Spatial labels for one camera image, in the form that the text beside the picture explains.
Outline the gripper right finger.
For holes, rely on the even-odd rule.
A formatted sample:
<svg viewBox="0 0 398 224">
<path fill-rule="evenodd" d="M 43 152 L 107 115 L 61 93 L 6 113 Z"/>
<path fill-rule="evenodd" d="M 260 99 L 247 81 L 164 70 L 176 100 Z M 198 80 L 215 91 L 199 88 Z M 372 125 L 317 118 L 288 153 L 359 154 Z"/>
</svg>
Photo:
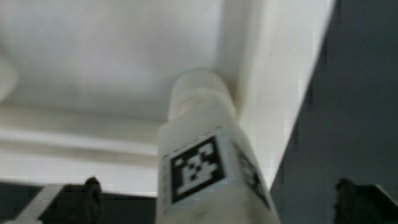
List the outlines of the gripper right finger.
<svg viewBox="0 0 398 224">
<path fill-rule="evenodd" d="M 334 224 L 398 224 L 398 201 L 379 185 L 336 184 Z"/>
</svg>

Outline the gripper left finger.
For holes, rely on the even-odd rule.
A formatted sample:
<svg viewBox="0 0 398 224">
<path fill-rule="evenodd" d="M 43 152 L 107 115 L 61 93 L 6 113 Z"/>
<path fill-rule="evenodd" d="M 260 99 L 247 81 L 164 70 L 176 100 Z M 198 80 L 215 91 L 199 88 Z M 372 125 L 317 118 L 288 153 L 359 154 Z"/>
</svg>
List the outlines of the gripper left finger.
<svg viewBox="0 0 398 224">
<path fill-rule="evenodd" d="M 40 191 L 13 224 L 105 224 L 102 184 L 50 184 Z"/>
</svg>

